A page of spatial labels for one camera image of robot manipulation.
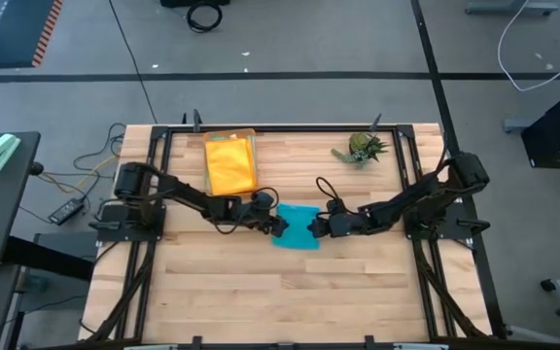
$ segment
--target yellow cloth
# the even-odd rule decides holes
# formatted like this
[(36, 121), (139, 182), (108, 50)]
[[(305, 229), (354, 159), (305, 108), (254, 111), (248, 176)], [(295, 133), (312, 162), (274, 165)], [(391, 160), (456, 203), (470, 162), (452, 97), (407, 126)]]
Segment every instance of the yellow cloth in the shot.
[(204, 147), (213, 195), (246, 193), (256, 189), (257, 179), (249, 140), (206, 142)]

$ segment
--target white cable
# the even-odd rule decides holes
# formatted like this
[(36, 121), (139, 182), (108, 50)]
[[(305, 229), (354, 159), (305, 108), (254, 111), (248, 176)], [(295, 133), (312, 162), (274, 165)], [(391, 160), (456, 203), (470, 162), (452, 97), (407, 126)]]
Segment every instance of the white cable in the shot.
[(503, 35), (501, 35), (501, 40), (499, 40), (499, 42), (498, 42), (498, 64), (501, 66), (501, 69), (507, 75), (507, 77), (509, 78), (509, 80), (511, 81), (513, 86), (520, 92), (526, 92), (526, 91), (530, 91), (534, 88), (543, 87), (544, 85), (546, 85), (546, 84), (548, 84), (548, 83), (552, 82), (553, 80), (560, 77), (560, 72), (559, 72), (559, 73), (555, 74), (552, 78), (546, 80), (543, 83), (537, 84), (537, 85), (532, 86), (532, 87), (522, 88), (518, 84), (515, 83), (515, 80), (511, 77), (510, 73), (507, 71), (507, 69), (505, 69), (505, 66), (503, 65), (503, 61), (501, 60), (501, 46), (503, 45), (503, 39), (505, 39), (505, 35), (507, 34), (507, 31), (509, 30), (511, 25), (515, 22), (515, 20), (518, 18), (518, 16), (520, 16), (520, 14), (522, 13), (522, 11), (524, 10), (524, 8), (526, 7), (526, 5), (528, 3), (529, 3), (529, 0), (526, 0), (524, 2), (524, 5), (522, 5), (520, 10), (518, 10), (517, 14), (515, 14), (515, 16), (513, 16), (513, 18), (509, 22), (509, 24), (507, 24), (507, 26), (505, 27), (505, 30), (503, 30)]

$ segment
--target yellow wire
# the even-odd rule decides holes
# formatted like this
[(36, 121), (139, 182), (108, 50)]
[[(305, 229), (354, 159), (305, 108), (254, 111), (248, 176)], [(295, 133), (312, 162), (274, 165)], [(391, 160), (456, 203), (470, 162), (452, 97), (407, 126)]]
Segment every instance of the yellow wire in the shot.
[[(90, 172), (86, 175), (86, 177), (84, 177), (83, 179), (81, 179), (78, 183), (77, 183), (77, 188), (81, 188), (81, 186), (86, 182), (86, 180), (92, 176), (92, 174), (96, 173), (96, 176), (98, 176), (98, 169), (100, 169), (101, 167), (105, 166), (105, 164), (107, 164), (110, 160), (115, 159), (116, 156), (111, 156), (108, 157), (107, 159), (99, 162), (96, 166), (94, 166), (94, 168), (92, 170), (90, 170)], [(62, 187), (61, 183), (59, 183), (57, 180), (55, 180), (55, 178), (47, 173), (42, 174), (45, 177), (47, 177), (52, 184), (56, 185), (60, 191), (64, 192), (64, 193), (73, 193), (73, 190), (66, 190)]]

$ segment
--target teal towel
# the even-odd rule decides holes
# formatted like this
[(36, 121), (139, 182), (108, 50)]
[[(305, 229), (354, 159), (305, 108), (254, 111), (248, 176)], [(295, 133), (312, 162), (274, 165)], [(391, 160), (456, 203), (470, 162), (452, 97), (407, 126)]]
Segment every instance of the teal towel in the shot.
[(272, 237), (271, 241), (278, 247), (293, 249), (319, 249), (319, 241), (307, 228), (319, 212), (318, 207), (278, 204), (278, 216), (288, 224), (282, 237)]

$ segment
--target floor mat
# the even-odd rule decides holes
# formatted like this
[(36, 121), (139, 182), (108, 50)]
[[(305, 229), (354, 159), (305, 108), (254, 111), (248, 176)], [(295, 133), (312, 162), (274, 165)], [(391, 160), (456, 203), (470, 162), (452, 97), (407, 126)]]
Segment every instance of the floor mat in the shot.
[(61, 9), (61, 0), (6, 1), (0, 9), (0, 68), (38, 67)]

